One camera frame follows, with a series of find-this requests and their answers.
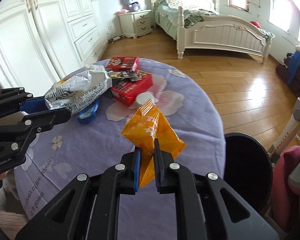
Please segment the wardrobe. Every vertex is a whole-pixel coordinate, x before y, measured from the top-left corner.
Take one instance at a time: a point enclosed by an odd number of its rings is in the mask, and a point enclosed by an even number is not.
[[[0,85],[42,96],[98,61],[107,43],[98,0],[2,0]]]

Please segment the green bedding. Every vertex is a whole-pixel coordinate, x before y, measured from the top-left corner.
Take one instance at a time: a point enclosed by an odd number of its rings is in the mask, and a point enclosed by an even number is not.
[[[170,1],[170,4],[166,0],[159,0],[158,7],[154,8],[155,21],[160,27],[170,35],[174,40],[177,40],[177,27],[178,27],[178,2],[176,0]],[[208,10],[193,10],[191,7],[184,10],[185,28],[190,28],[197,22],[203,21],[204,15],[217,15],[218,12]],[[263,29],[259,29],[263,34],[263,37],[268,40],[274,38],[274,34]]]

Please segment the red snack box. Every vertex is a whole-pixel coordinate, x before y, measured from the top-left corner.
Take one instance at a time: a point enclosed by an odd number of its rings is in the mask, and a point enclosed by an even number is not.
[[[136,71],[139,65],[140,62],[137,57],[113,57],[106,66],[106,71],[124,71],[130,69]]]
[[[113,97],[126,106],[131,106],[137,95],[146,92],[152,86],[151,74],[141,70],[136,72],[139,76],[138,81],[131,82],[126,78],[111,88]]]

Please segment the footboard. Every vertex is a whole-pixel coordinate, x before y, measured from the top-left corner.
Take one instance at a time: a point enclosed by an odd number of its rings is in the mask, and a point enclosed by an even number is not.
[[[177,33],[178,58],[184,49],[220,49],[237,51],[268,58],[271,38],[249,22],[228,15],[203,16],[204,21],[184,28],[183,10],[179,9]]]

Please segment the black trash can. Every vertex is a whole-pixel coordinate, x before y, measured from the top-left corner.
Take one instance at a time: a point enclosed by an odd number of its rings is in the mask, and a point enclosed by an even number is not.
[[[224,181],[257,212],[266,205],[272,186],[272,167],[268,153],[254,138],[228,133]]]

